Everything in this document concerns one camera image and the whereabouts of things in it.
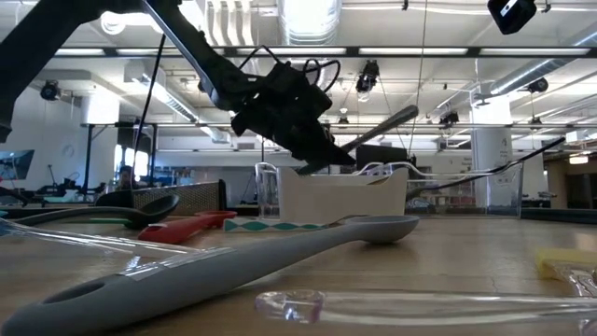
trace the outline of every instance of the yellow sponge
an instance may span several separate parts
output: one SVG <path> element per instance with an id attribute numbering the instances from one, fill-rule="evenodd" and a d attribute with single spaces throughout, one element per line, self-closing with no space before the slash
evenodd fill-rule
<path id="1" fill-rule="evenodd" d="M 568 248 L 540 248 L 535 251 L 535 262 L 542 278 L 563 280 L 556 271 L 558 265 L 592 270 L 597 267 L 597 252 Z"/>

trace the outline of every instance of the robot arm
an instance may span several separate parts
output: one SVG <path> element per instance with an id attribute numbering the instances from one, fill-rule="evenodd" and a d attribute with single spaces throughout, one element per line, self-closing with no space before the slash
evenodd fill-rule
<path id="1" fill-rule="evenodd" d="M 40 0 L 0 44 L 0 143 L 6 142 L 14 103 L 75 29 L 105 11 L 146 12 L 197 71 L 214 105 L 237 112 L 232 129 L 251 130 L 290 150 L 293 157 L 353 164 L 317 121 L 332 105 L 326 94 L 289 63 L 265 77 L 243 73 L 217 54 L 178 9 L 181 0 Z"/>

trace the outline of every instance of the person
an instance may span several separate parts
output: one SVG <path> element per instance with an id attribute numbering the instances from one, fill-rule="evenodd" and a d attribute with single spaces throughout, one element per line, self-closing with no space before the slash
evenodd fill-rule
<path id="1" fill-rule="evenodd" d="M 118 182 L 116 190 L 120 191 L 130 189 L 139 189 L 139 186 L 137 185 L 137 182 L 134 180 L 134 173 L 132 172 L 132 167 L 129 165 L 124 165 L 120 167 L 120 180 Z"/>

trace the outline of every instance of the wooden table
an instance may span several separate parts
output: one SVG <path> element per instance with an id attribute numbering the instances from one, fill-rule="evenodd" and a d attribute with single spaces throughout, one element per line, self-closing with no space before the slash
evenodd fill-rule
<path id="1" fill-rule="evenodd" d="M 47 225 L 46 229 L 134 237 L 118 225 Z M 221 233 L 196 247 L 234 246 L 294 233 Z M 266 320 L 253 308 L 270 290 L 402 289 L 572 295 L 565 283 L 538 280 L 536 247 L 597 251 L 597 228 L 489 218 L 428 218 L 399 244 L 351 243 L 272 274 L 229 295 L 115 331 L 118 335 L 576 335 L 577 324 L 387 328 L 298 325 Z M 0 321 L 18 307 L 72 285 L 122 270 L 131 258 L 32 239 L 0 238 Z"/>

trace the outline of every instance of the red spatula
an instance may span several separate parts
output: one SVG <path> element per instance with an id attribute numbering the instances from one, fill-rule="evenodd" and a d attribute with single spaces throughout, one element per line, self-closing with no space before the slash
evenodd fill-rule
<path id="1" fill-rule="evenodd" d="M 221 228 L 224 219 L 234 217 L 236 213 L 233 211 L 200 212 L 195 217 L 151 224 L 139 233 L 138 238 L 147 242 L 180 244 L 203 230 Z"/>

